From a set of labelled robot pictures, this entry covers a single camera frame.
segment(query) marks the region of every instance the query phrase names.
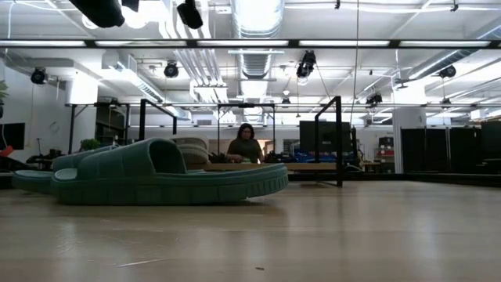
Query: wooden floor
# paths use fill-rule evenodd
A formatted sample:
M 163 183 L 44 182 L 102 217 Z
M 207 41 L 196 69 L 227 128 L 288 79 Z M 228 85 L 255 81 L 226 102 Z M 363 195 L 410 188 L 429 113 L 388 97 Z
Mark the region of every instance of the wooden floor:
M 0 281 L 500 281 L 501 191 L 291 184 L 204 207 L 66 207 L 0 190 Z

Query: fluorescent light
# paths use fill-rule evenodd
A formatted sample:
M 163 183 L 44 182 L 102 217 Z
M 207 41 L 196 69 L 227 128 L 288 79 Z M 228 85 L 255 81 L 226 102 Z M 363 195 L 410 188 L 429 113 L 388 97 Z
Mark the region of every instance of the fluorescent light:
M 228 50 L 230 55 L 283 55 L 280 50 Z
M 488 41 L 402 41 L 402 47 L 485 47 Z
M 287 46 L 288 40 L 200 40 L 198 46 Z
M 85 47 L 82 40 L 0 40 L 2 47 Z
M 130 41 L 130 40 L 99 40 L 96 41 L 96 45 L 99 47 L 184 47 L 186 46 L 186 41 L 184 40 L 140 40 L 140 41 Z
M 359 46 L 387 46 L 390 44 L 388 40 L 359 40 Z M 322 46 L 322 47 L 352 47 L 357 46 L 356 40 L 301 40 L 299 46 Z

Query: cable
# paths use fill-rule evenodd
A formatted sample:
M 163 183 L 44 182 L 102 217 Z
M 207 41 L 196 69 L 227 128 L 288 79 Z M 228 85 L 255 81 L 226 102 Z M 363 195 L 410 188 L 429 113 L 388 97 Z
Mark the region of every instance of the cable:
M 322 77 L 322 72 L 320 72 L 320 68 L 319 68 L 319 65 L 315 62 L 315 65 L 316 65 L 316 69 L 319 70 L 319 75 L 320 75 L 320 80 L 322 80 L 322 85 L 323 85 L 323 88 L 325 89 L 326 91 L 326 94 L 327 94 L 327 97 L 329 98 L 329 101 L 330 101 L 330 95 L 329 95 L 329 91 L 327 90 L 327 86 L 325 84 L 325 82 L 323 82 L 323 77 Z
M 41 10 L 44 10 L 44 11 L 57 11 L 57 12 L 70 12 L 70 11 L 78 11 L 78 9 L 57 9 L 57 8 L 44 8 L 44 7 L 41 7 L 41 6 L 37 6 L 37 5 L 30 4 L 30 3 L 26 3 L 26 2 L 17 2 L 17 4 L 30 6 L 30 7 L 32 7 L 32 8 L 41 9 Z
M 25 146 L 29 147 L 31 142 L 31 126 L 33 124 L 33 105 L 34 105 L 34 83 L 31 84 L 31 115 L 30 115 L 30 129 L 28 130 L 28 144 Z
M 355 99 L 357 95 L 357 73 L 359 68 L 359 36 L 360 36 L 360 0 L 357 0 L 357 45 L 355 47 L 355 75 L 353 81 L 353 99 L 351 101 L 350 124 L 353 121 L 353 108 L 355 108 Z

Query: red object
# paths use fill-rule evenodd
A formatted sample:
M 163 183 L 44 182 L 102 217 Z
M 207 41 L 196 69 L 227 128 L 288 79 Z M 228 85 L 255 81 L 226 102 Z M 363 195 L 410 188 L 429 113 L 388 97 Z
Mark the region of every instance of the red object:
M 7 146 L 7 148 L 3 151 L 0 151 L 0 156 L 2 157 L 8 157 L 10 154 L 12 154 L 14 151 L 14 148 L 12 146 Z
M 390 157 L 390 156 L 394 156 L 394 155 L 395 155 L 394 150 L 378 150 L 377 151 L 378 157 Z

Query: white column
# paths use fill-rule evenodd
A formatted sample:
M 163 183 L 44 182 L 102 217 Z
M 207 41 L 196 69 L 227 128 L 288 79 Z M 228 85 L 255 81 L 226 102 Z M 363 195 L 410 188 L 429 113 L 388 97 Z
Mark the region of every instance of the white column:
M 409 83 L 406 89 L 393 92 L 394 103 L 426 103 L 424 85 L 418 81 Z M 424 128 L 426 126 L 426 108 L 396 108 L 393 110 L 393 141 L 395 146 L 395 173 L 403 173 L 402 134 L 403 128 Z
M 97 102 L 97 80 L 87 74 L 79 74 L 74 80 L 67 82 L 67 102 L 72 104 Z M 75 114 L 82 110 L 78 107 Z M 96 108 L 87 107 L 74 121 L 73 152 L 80 149 L 80 141 L 91 139 L 96 135 Z

